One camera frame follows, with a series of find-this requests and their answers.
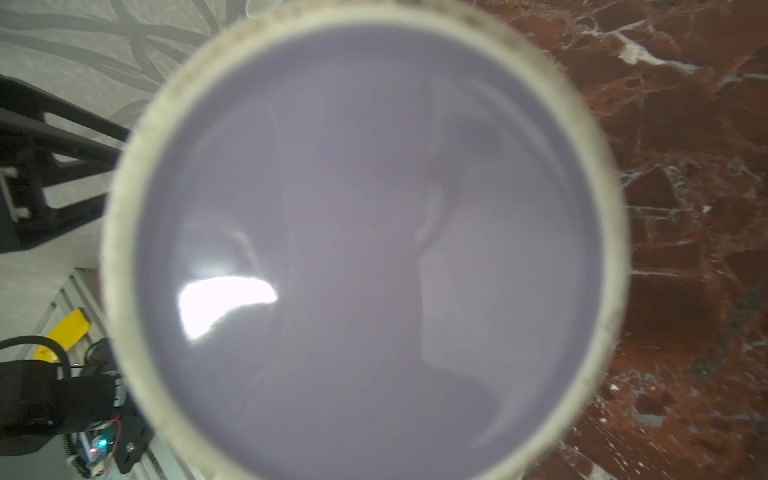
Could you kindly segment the purple mug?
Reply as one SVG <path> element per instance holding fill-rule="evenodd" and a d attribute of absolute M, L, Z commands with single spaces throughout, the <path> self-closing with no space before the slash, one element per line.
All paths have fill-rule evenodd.
<path fill-rule="evenodd" d="M 136 123 L 102 294 L 131 394 L 217 479 L 518 479 L 625 318 L 607 139 L 460 1 L 299 1 L 194 53 Z"/>

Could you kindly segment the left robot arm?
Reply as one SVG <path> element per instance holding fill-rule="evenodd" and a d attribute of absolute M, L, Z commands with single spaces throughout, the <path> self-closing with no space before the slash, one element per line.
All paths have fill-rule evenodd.
<path fill-rule="evenodd" d="M 49 124 L 58 116 L 124 142 L 129 129 L 7 76 L 1 79 L 1 251 L 31 250 L 99 219 L 106 195 L 64 207 L 46 200 L 47 187 L 110 172 L 120 150 Z M 79 378 L 64 347 L 40 335 L 2 341 L 1 347 L 42 346 L 54 359 L 1 365 L 1 453 L 21 456 L 53 437 L 109 420 L 116 382 L 110 376 Z"/>

